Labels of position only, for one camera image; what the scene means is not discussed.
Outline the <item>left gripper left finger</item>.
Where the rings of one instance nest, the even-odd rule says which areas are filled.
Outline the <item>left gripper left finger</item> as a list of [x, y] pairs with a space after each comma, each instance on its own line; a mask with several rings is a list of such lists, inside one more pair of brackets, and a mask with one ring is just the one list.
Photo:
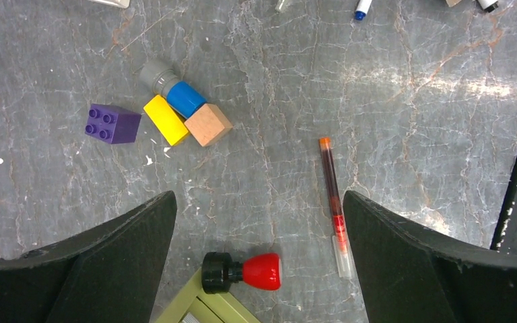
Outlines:
[[63, 241], [0, 258], [0, 322], [148, 322], [174, 232], [171, 191]]

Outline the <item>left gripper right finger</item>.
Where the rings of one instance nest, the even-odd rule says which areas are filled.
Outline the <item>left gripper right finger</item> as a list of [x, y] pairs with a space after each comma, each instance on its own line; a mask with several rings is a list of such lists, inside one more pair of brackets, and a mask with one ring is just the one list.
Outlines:
[[517, 256], [451, 238], [356, 191], [345, 224], [371, 322], [517, 322]]

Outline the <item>green drawer cabinet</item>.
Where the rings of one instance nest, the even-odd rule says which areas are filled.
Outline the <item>green drawer cabinet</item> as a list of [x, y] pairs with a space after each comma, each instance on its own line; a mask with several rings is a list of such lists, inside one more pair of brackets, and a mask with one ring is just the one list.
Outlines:
[[156, 322], [253, 322], [259, 320], [231, 293], [207, 294], [199, 269]]

